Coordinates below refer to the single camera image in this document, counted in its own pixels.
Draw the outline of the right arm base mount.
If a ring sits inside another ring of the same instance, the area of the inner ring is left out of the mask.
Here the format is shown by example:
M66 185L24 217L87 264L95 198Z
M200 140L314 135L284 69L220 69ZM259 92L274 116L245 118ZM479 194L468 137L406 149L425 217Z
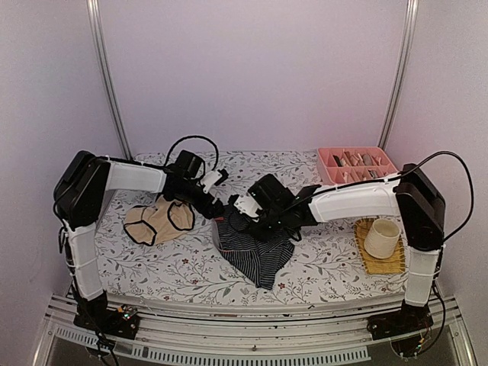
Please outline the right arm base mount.
M407 304L405 300L398 310L373 315L367 319L367 331L373 340L428 330L432 325L428 304L418 307Z

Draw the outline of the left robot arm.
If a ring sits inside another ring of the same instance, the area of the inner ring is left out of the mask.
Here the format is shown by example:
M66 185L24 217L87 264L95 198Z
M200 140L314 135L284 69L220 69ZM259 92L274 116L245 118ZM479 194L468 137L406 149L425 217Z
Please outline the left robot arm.
M190 204L199 214L212 219L222 214L223 203L211 188L228 178L225 169L213 169L199 178L203 161L182 151L167 166L95 156L81 150L69 164L53 192L53 210L67 235L69 266L79 296L93 301L105 295L98 274L95 253L96 223L107 191L145 191L165 199Z

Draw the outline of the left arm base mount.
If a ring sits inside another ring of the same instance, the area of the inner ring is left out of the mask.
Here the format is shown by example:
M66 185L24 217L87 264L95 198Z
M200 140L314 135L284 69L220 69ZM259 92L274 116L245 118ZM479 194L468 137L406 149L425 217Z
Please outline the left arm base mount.
M82 298L77 300L74 324L99 335L134 340L139 329L140 317L136 307L123 304L116 310L111 310L105 297L91 301Z

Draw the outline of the navy striped underwear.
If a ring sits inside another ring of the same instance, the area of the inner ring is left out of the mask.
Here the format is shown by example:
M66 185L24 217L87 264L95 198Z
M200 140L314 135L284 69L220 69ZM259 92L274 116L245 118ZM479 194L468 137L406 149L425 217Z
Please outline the navy striped underwear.
M221 217L213 219L213 244L235 269L257 288L272 290L276 274L291 260L295 245L291 238L278 236L267 242L254 239L243 230L247 221L231 205Z

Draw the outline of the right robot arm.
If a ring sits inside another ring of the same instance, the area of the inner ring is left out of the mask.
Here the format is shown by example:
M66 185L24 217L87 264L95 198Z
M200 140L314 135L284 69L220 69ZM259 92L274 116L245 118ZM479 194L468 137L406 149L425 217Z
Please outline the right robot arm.
M445 199L423 171L407 164L384 178L343 185L309 185L293 194L273 175L261 177L235 204L250 221L250 233L264 239L279 229L298 230L349 217L397 216L409 247L404 302L394 317L400 332L424 318L444 244Z

